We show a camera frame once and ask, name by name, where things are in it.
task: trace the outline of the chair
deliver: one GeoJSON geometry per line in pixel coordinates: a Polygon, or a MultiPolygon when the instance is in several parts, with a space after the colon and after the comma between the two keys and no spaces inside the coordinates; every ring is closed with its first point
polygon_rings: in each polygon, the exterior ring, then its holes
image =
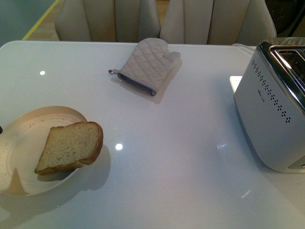
{"type": "Polygon", "coordinates": [[[139,42],[161,26],[155,0],[65,0],[55,29],[61,41],[139,42]]]}
{"type": "Polygon", "coordinates": [[[160,33],[186,44],[257,45],[274,37],[264,0],[170,0],[160,33]]]}

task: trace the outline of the toaster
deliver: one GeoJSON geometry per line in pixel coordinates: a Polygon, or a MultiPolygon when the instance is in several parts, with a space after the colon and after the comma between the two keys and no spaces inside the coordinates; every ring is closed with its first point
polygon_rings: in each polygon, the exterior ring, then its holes
{"type": "Polygon", "coordinates": [[[304,39],[261,42],[234,93],[247,142],[269,168],[305,173],[304,39]]]}

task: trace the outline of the glossy table surface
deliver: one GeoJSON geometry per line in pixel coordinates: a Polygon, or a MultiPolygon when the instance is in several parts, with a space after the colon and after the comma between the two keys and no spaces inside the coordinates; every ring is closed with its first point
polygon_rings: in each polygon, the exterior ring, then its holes
{"type": "Polygon", "coordinates": [[[0,194],[0,228],[304,228],[305,175],[265,167],[235,112],[229,77],[243,75],[253,51],[169,45],[182,65],[152,97],[108,74],[135,45],[11,42],[0,48],[2,127],[60,105],[104,131],[97,161],[62,185],[31,197],[0,194]]]}

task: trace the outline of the quilted oven mitt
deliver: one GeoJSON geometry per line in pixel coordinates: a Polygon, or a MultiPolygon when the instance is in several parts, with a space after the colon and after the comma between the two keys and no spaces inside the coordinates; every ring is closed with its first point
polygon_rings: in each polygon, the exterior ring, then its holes
{"type": "Polygon", "coordinates": [[[167,43],[158,38],[147,38],[138,43],[126,64],[118,71],[118,78],[156,95],[162,82],[181,58],[179,52],[169,52],[167,43]]]}

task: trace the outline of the bread slice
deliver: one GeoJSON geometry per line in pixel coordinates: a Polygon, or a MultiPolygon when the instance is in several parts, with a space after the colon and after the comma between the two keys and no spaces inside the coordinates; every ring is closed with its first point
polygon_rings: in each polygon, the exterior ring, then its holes
{"type": "Polygon", "coordinates": [[[103,145],[103,130],[95,122],[52,127],[34,172],[46,175],[92,164],[103,145]]]}

